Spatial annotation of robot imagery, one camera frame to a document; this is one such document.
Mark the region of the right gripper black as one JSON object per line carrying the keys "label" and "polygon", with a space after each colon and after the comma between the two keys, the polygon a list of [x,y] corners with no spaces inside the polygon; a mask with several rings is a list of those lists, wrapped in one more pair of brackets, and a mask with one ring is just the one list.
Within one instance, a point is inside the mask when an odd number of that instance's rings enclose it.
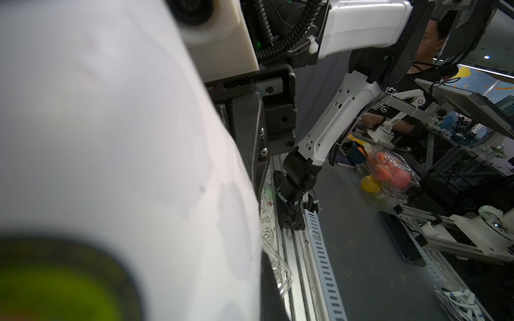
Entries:
{"label": "right gripper black", "polygon": [[260,199],[270,158],[295,146],[293,69],[285,64],[214,80],[205,86]]}

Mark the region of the white sticker sheet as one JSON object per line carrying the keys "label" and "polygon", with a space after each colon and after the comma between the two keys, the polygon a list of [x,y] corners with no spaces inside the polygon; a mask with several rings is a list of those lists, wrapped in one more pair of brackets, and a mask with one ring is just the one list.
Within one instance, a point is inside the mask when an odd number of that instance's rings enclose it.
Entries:
{"label": "white sticker sheet", "polygon": [[259,320],[261,257],[166,2],[1,2],[2,320]]}

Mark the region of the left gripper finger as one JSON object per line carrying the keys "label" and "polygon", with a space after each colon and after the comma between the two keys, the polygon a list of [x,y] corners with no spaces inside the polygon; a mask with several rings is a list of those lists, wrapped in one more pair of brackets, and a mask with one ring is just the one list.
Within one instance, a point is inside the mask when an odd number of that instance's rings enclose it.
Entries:
{"label": "left gripper finger", "polygon": [[279,293],[269,255],[261,252],[260,321],[289,321]]}

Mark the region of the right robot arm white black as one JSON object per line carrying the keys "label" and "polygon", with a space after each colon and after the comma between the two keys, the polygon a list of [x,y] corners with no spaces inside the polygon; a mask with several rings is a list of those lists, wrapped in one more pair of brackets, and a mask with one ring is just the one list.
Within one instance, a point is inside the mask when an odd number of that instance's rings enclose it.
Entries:
{"label": "right robot arm white black", "polygon": [[[497,8],[496,1],[306,1],[288,33],[273,37],[273,5],[245,1],[244,11],[256,36],[257,60],[264,66],[231,78],[207,83],[207,91],[226,128],[240,147],[256,189],[260,166],[267,158],[286,154],[285,177],[278,196],[296,205],[316,183],[317,175],[338,139],[344,138],[358,115],[384,97],[384,88],[406,75],[414,63],[422,31],[430,20],[450,22],[451,56],[463,56],[476,46]],[[342,40],[336,52],[351,52],[348,71],[312,131],[294,141],[296,116],[293,67],[300,56],[329,53],[331,27],[341,21]]]}

